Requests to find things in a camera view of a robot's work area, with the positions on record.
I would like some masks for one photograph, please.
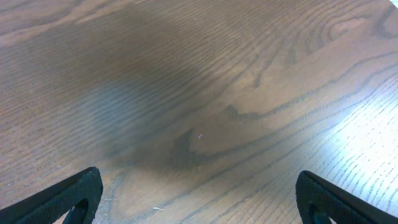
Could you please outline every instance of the textured black plastic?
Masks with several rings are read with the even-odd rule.
[[[304,224],[398,223],[398,218],[373,207],[321,177],[302,171],[296,183],[297,207]]]
[[[100,171],[87,168],[21,202],[0,210],[0,223],[92,223],[103,193]]]

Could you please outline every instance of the wooden table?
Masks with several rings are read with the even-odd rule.
[[[97,166],[95,223],[300,223],[310,170],[398,216],[397,21],[387,0],[1,1],[0,207]]]

